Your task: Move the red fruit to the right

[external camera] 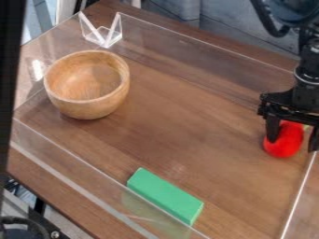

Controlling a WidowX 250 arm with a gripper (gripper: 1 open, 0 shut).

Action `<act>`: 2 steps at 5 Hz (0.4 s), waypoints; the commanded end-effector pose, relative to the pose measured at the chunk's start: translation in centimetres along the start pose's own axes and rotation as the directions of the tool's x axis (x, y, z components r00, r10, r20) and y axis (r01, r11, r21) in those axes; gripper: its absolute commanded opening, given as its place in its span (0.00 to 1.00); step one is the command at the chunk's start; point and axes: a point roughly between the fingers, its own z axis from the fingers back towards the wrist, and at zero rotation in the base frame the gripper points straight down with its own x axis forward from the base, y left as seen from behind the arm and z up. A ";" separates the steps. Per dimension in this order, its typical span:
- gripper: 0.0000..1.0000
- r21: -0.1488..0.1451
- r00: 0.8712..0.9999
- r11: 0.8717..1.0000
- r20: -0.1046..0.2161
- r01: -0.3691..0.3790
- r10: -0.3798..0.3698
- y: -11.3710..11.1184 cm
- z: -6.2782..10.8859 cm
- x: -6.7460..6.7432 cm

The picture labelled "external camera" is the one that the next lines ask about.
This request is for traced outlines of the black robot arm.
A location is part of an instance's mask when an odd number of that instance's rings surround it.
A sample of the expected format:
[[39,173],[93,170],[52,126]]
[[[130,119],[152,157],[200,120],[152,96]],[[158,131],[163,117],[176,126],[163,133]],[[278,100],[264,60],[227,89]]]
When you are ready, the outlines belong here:
[[287,91],[260,94],[258,115],[266,120],[266,137],[279,139],[283,120],[312,128],[308,152],[319,149],[319,0],[250,0],[258,19],[276,38],[298,31],[299,63]]

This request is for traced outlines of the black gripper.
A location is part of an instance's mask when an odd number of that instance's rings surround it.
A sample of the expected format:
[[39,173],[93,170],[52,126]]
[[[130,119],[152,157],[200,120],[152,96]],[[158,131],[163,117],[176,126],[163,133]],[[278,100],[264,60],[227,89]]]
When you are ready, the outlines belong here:
[[303,123],[311,127],[308,152],[319,150],[319,78],[298,80],[292,88],[282,92],[266,92],[259,96],[256,114],[266,119],[267,139],[274,143],[280,130],[280,120]]

